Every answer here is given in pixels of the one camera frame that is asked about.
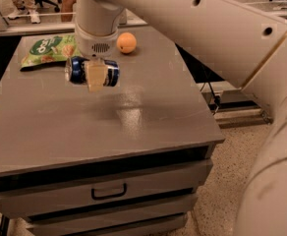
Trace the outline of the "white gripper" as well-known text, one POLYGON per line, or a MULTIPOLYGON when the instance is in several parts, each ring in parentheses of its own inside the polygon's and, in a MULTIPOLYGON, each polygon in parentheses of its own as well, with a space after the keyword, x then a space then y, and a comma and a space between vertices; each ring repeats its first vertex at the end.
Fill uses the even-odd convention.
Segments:
POLYGON ((87 59, 98 57, 84 62, 86 84, 89 92, 96 92, 103 88, 107 68, 101 58, 109 57, 112 54, 117 36, 117 31, 109 35, 97 36, 76 25, 75 39, 80 53, 87 59))

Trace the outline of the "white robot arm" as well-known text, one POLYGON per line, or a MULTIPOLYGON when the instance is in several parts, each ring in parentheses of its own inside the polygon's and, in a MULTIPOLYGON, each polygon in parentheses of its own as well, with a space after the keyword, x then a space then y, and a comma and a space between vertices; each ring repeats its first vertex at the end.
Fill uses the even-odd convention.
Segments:
POLYGON ((77 0, 84 56, 128 9, 265 110, 273 126, 249 176, 234 236, 287 236, 287 20, 232 0, 77 0))

